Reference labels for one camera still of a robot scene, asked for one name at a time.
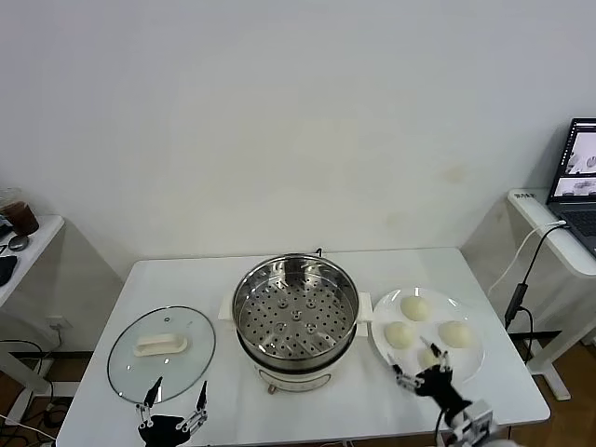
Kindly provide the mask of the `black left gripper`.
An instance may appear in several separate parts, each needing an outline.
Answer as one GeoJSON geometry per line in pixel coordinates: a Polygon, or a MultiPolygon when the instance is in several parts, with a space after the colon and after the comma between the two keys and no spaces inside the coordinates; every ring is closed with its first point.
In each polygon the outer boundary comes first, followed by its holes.
{"type": "Polygon", "coordinates": [[[190,440],[190,432],[197,432],[208,419],[207,381],[201,387],[195,409],[186,418],[159,414],[152,417],[151,410],[162,380],[163,377],[159,376],[146,392],[143,402],[136,404],[136,411],[141,418],[138,432],[146,447],[181,446],[190,440]]]}

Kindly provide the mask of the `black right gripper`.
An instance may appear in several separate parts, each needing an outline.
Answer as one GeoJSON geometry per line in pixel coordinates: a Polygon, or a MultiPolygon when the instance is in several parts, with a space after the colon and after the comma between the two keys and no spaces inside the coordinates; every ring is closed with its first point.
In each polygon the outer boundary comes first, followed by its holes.
{"type": "Polygon", "coordinates": [[[432,398],[445,413],[461,413],[470,401],[452,386],[453,371],[448,352],[423,336],[420,339],[425,346],[420,354],[420,365],[424,370],[416,376],[406,373],[391,355],[387,356],[398,384],[403,388],[414,388],[417,396],[432,398]]]}

